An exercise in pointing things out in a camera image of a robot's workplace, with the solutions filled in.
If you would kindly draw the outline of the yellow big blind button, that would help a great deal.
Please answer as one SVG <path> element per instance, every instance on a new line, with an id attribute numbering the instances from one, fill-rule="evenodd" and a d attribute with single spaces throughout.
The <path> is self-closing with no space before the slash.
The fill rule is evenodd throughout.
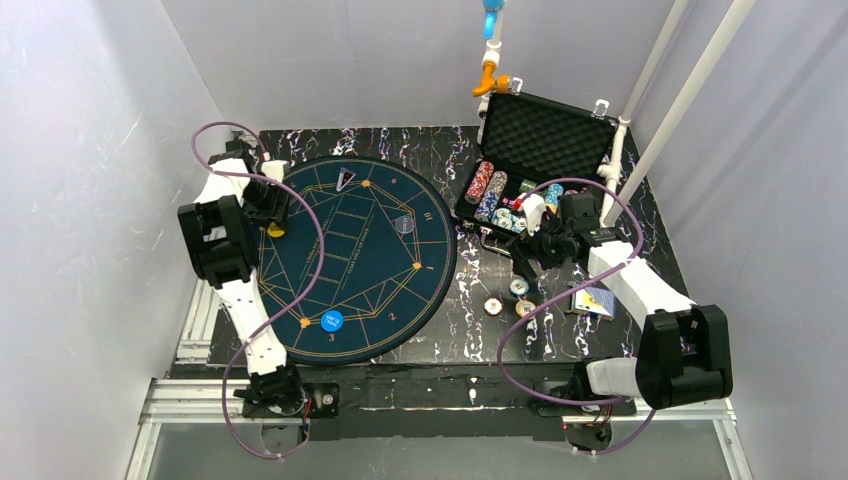
<path id="1" fill-rule="evenodd" d="M 276 224 L 270 224 L 266 228 L 266 233 L 269 237 L 274 239 L 281 238 L 286 234 L 285 230 Z"/>

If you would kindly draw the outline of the light blue poker chip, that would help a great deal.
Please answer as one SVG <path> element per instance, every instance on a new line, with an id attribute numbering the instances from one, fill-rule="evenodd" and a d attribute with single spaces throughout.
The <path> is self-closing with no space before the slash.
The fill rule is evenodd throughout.
<path id="1" fill-rule="evenodd" d="M 528 294 L 530 285 L 524 278 L 516 277 L 510 281 L 509 290 L 513 296 L 522 297 Z"/>

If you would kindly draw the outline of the orange poker chip stack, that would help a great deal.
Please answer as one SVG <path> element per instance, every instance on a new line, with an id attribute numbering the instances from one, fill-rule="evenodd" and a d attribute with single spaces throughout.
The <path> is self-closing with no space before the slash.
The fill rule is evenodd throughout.
<path id="1" fill-rule="evenodd" d="M 525 299 L 519 300 L 515 305 L 515 311 L 520 319 L 534 319 L 533 312 L 536 308 L 535 303 Z"/>

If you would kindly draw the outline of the red white poker chip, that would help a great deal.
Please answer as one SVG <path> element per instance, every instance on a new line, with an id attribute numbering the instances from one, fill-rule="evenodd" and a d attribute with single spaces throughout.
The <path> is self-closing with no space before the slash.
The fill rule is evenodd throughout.
<path id="1" fill-rule="evenodd" d="M 503 312 L 504 304 L 498 298 L 490 297 L 484 301 L 483 308 L 486 315 L 495 317 Z"/>

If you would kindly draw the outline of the blue small blind button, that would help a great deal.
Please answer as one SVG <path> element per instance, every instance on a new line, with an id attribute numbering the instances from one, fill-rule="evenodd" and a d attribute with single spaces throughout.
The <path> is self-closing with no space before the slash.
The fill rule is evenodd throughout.
<path id="1" fill-rule="evenodd" d="M 320 326 L 327 333 L 335 333 L 343 327 L 344 322 L 342 313 L 337 310 L 328 310 L 322 314 Z"/>

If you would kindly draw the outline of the clear dealer button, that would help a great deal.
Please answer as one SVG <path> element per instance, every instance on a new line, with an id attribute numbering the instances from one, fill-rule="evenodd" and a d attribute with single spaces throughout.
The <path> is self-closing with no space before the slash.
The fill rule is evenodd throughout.
<path id="1" fill-rule="evenodd" d="M 393 227 L 401 236 L 411 234 L 416 229 L 416 220 L 413 214 L 405 214 L 393 221 Z"/>

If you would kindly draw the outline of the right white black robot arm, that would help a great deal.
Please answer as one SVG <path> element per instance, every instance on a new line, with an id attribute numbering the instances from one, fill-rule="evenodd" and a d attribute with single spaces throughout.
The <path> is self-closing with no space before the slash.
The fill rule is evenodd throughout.
<path id="1" fill-rule="evenodd" d="M 532 273 L 535 265 L 548 269 L 573 260 L 599 279 L 641 331 L 635 357 L 581 362 L 545 400 L 577 406 L 641 398 L 662 410 L 731 394 L 728 320 L 719 307 L 679 293 L 620 229 L 601 226 L 592 194 L 565 195 L 557 210 L 537 194 L 517 203 L 526 229 L 507 246 L 519 270 Z"/>

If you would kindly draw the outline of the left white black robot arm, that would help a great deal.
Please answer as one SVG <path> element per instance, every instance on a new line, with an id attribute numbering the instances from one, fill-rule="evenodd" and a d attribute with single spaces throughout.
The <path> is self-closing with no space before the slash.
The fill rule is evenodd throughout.
<path id="1" fill-rule="evenodd" d="M 267 324 L 255 237 L 284 233 L 290 196 L 266 181 L 281 181 L 284 164 L 261 161 L 244 140 L 225 147 L 209 159 L 212 173 L 196 199 L 178 208 L 177 219 L 195 274 L 217 292 L 245 348 L 250 386 L 235 396 L 258 406 L 287 407 L 301 402 L 301 381 Z"/>

